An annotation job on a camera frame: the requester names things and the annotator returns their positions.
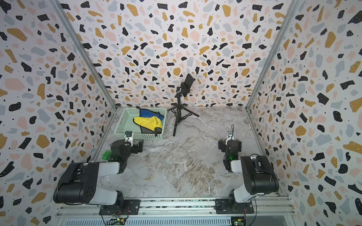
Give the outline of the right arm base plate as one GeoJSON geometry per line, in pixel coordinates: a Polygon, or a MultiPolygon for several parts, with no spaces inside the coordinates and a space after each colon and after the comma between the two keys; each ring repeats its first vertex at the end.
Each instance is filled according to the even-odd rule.
{"type": "Polygon", "coordinates": [[[254,214],[251,202],[237,203],[229,199],[215,199],[217,214],[254,214]]]}

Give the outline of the yellow grey dishcloth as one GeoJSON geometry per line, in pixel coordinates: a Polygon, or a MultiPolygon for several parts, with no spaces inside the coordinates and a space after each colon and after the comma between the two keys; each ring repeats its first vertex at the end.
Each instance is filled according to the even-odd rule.
{"type": "Polygon", "coordinates": [[[161,134],[163,131],[162,121],[156,116],[134,117],[133,122],[140,127],[142,134],[161,134]]]}

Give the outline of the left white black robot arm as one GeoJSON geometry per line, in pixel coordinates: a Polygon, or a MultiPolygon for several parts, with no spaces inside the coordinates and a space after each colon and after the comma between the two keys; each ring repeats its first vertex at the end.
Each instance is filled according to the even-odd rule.
{"type": "Polygon", "coordinates": [[[101,162],[71,163],[59,179],[53,194],[54,202],[123,208],[122,192],[100,188],[98,179],[123,173],[129,157],[141,153],[143,144],[143,140],[134,140],[133,133],[127,131],[123,139],[110,145],[101,162]]]}

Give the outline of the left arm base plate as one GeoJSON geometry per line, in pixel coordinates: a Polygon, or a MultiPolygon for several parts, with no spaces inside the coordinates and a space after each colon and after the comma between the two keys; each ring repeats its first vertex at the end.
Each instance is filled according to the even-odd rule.
{"type": "Polygon", "coordinates": [[[102,205],[100,207],[99,215],[138,215],[140,208],[140,200],[126,199],[121,202],[116,202],[113,205],[102,205]]]}

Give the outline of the blue grey dishcloth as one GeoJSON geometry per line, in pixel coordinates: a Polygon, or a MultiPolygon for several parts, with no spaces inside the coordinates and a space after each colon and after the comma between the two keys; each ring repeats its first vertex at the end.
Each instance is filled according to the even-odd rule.
{"type": "Polygon", "coordinates": [[[146,108],[140,108],[139,106],[137,106],[136,108],[140,111],[139,117],[152,118],[153,116],[155,116],[161,121],[164,119],[164,116],[160,112],[155,112],[146,108]]]}

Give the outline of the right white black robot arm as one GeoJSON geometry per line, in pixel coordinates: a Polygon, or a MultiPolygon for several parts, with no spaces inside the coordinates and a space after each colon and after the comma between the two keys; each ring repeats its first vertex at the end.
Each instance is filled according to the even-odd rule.
{"type": "Polygon", "coordinates": [[[229,194],[229,203],[248,203],[258,196],[276,193],[278,179],[265,155],[239,156],[242,142],[229,131],[226,139],[218,141],[218,149],[224,153],[223,164],[228,172],[242,173],[244,184],[229,194]]]}

